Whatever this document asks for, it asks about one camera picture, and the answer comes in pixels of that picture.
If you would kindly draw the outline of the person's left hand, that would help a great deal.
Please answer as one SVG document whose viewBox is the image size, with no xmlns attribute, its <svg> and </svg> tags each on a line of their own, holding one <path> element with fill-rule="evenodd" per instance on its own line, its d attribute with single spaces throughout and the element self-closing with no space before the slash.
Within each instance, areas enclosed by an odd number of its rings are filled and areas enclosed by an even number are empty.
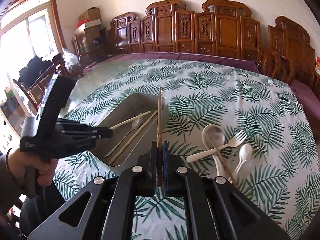
<svg viewBox="0 0 320 240">
<path fill-rule="evenodd" d="M 27 183 L 25 174 L 28 167 L 35 168 L 39 171 L 37 182 L 40 186 L 50 186 L 53 181 L 57 163 L 58 159 L 44 161 L 36 154 L 21 152 L 19 149 L 10 151 L 7 154 L 8 169 L 21 186 Z"/>
</svg>

